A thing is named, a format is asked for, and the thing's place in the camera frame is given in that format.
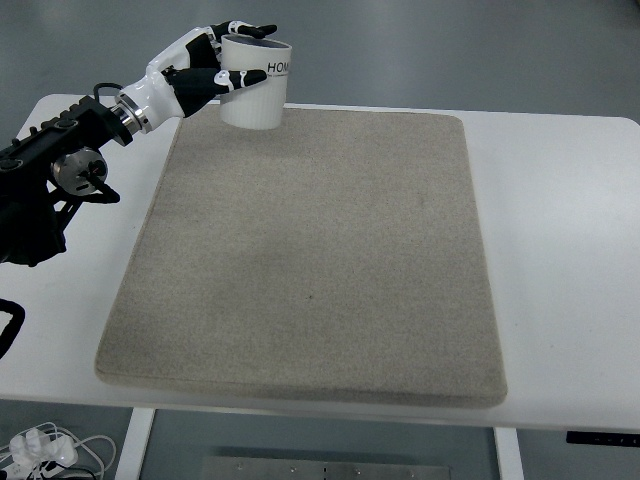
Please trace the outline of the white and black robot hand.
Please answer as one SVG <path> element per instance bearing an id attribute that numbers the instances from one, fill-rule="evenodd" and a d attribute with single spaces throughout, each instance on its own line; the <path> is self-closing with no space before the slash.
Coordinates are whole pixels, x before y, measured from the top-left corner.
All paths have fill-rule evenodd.
<path id="1" fill-rule="evenodd" d="M 168 119 L 188 118 L 216 97 L 267 80 L 262 69 L 223 69 L 225 35 L 264 40 L 276 31 L 274 24 L 257 26 L 240 20 L 196 27 L 154 57 L 142 79 L 121 89 L 116 105 L 143 133 L 153 131 Z"/>

